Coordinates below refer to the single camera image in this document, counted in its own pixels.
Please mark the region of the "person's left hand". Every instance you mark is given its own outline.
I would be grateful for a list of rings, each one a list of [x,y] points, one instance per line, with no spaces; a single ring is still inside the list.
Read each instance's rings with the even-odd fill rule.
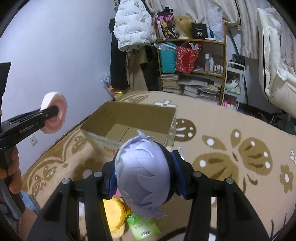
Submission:
[[[7,171],[1,168],[1,179],[5,179],[7,176],[11,177],[12,180],[9,185],[9,189],[13,194],[18,194],[22,190],[22,177],[20,171],[19,151],[16,146],[12,149],[11,159],[12,162]]]

